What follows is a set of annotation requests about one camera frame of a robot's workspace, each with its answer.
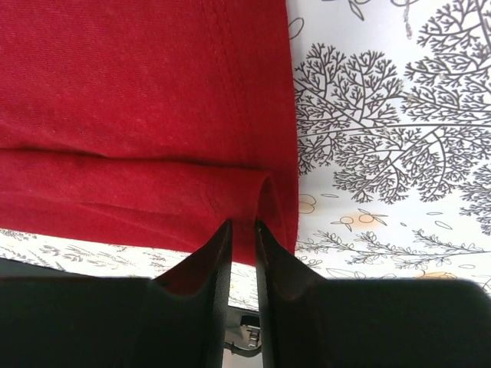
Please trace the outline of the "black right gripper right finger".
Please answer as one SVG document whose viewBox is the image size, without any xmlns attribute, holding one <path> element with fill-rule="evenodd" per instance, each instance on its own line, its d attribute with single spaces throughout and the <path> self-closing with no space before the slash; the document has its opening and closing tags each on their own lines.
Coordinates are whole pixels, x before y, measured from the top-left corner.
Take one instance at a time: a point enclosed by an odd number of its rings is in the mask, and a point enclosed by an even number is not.
<svg viewBox="0 0 491 368">
<path fill-rule="evenodd" d="M 327 279 L 255 227 L 266 367 L 488 367 L 490 299 L 453 279 Z"/>
</svg>

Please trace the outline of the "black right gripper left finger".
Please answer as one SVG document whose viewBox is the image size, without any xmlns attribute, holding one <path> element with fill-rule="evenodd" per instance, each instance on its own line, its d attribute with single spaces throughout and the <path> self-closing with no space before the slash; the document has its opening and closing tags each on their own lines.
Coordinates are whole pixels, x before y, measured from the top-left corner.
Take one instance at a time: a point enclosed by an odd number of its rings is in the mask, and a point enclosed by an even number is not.
<svg viewBox="0 0 491 368">
<path fill-rule="evenodd" d="M 156 278 L 1 279 L 3 367 L 219 367 L 232 224 Z"/>
</svg>

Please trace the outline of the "dark red t-shirt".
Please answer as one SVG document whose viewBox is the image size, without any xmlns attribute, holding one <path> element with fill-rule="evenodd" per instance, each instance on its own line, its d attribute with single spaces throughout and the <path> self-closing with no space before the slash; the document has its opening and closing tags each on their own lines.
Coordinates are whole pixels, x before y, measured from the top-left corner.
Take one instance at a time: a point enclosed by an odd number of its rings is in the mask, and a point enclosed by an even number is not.
<svg viewBox="0 0 491 368">
<path fill-rule="evenodd" d="M 1 226 L 195 251 L 225 221 L 293 251 L 284 1 L 3 1 Z"/>
</svg>

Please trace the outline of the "floral patterned table mat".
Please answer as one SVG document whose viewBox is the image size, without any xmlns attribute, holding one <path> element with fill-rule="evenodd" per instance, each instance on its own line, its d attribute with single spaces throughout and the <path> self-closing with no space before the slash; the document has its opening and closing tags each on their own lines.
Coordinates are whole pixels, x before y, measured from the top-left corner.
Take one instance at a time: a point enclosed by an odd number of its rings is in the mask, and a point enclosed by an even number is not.
<svg viewBox="0 0 491 368">
<path fill-rule="evenodd" d="M 490 289 L 490 3 L 284 1 L 298 154 L 291 251 L 327 278 L 449 278 Z M 1 256 L 154 277 L 193 251 L 1 226 Z M 256 309 L 252 264 L 231 303 Z"/>
</svg>

